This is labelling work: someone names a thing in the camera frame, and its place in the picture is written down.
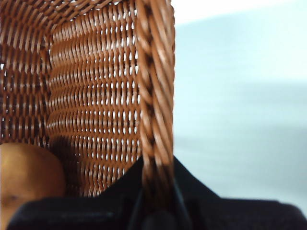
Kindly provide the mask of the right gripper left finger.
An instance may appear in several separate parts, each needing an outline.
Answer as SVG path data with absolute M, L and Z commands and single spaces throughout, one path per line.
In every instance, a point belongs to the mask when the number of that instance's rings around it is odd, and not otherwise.
M 10 230 L 125 229 L 142 188 L 143 160 L 96 197 L 53 197 L 27 202 L 9 221 Z

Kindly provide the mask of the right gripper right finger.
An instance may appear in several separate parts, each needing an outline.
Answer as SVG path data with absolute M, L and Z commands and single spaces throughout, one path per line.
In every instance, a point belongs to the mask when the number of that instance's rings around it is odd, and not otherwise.
M 307 219 L 291 204 L 218 196 L 174 158 L 176 183 L 195 230 L 305 230 Z

